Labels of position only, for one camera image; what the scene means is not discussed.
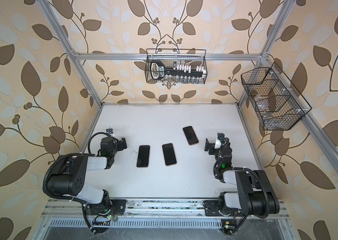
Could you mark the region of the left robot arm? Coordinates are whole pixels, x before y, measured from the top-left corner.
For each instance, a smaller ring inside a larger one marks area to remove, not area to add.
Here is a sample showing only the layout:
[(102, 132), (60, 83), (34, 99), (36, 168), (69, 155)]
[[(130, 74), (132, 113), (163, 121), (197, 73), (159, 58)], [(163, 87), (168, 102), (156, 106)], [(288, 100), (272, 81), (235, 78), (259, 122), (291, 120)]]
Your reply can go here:
[(70, 200), (83, 206), (97, 205), (109, 210), (113, 204), (106, 190), (86, 182), (87, 173), (108, 170), (118, 152), (127, 149), (125, 138), (117, 139), (113, 129), (97, 132), (88, 140), (86, 153), (62, 155), (47, 170), (43, 192), (56, 200)]

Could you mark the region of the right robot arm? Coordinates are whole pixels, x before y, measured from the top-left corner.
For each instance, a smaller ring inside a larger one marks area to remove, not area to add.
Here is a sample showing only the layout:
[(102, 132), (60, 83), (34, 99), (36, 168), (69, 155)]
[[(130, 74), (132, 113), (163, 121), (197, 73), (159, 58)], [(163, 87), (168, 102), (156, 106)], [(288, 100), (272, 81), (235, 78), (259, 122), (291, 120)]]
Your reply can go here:
[(215, 179), (237, 188), (235, 192), (221, 192), (216, 201), (204, 201), (207, 216), (230, 217), (238, 213), (265, 219), (279, 213), (280, 203), (265, 171), (234, 167), (228, 138), (220, 134), (215, 143), (206, 140), (205, 151), (215, 157)]

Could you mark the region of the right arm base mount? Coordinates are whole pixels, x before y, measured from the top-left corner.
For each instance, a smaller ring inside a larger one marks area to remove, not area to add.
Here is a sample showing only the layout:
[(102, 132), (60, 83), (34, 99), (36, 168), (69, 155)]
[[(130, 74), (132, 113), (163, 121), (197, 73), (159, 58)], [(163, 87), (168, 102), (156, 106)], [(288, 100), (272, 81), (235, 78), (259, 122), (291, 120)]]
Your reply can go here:
[(229, 208), (222, 199), (203, 201), (207, 217), (226, 217), (221, 220), (220, 231), (226, 236), (233, 236), (248, 218), (240, 209)]

